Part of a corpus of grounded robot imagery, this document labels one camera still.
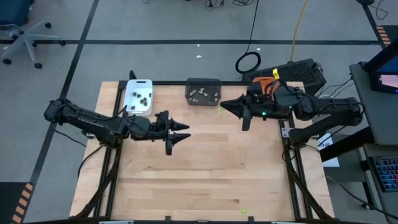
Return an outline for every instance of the wooden tabletop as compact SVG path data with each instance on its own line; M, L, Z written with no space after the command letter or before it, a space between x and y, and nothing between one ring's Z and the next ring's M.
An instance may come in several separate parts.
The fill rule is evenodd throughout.
M97 113L112 115L117 86L102 83ZM245 89L222 86L222 100L235 99ZM248 216L256 221L294 220L278 120L253 118L244 132L235 115L219 106L189 106L184 93L184 86L154 86L152 114L169 110L174 120L190 125L181 133L192 136L178 143L172 156L165 155L162 141L124 140L112 219L164 220L170 215L172 220L245 221ZM295 124L303 128L311 123L295 119ZM315 140L308 144L317 146ZM85 156L97 147L97 140L88 140ZM70 215L80 212L98 188L104 152L83 166ZM304 148L301 155L309 191L333 216L319 153ZM303 206L300 210L304 217Z

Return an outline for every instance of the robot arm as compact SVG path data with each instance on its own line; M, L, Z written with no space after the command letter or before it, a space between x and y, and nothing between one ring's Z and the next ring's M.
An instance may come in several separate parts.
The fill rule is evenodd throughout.
M271 85L266 86L260 82L253 83L248 86L246 95L221 102L223 108L239 119L243 118L243 131L249 130L253 116L263 120L289 119L294 111L297 119L307 121L320 114L329 114L329 117L307 128L291 129L289 138L292 146L306 143L310 137L335 126L358 125L362 121L363 113L360 104L355 98L319 99L304 93L300 88L287 86L280 80L274 80Z
M87 133L93 133L99 143L106 147L118 147L123 139L130 137L135 141L158 140L165 141L166 154L172 154L173 146L190 136L190 134L170 134L171 131L188 129L189 126L169 120L169 112L156 114L156 122L141 116L127 116L125 108L118 114L107 117L74 105L69 100L51 101L44 113L47 121L71 124Z

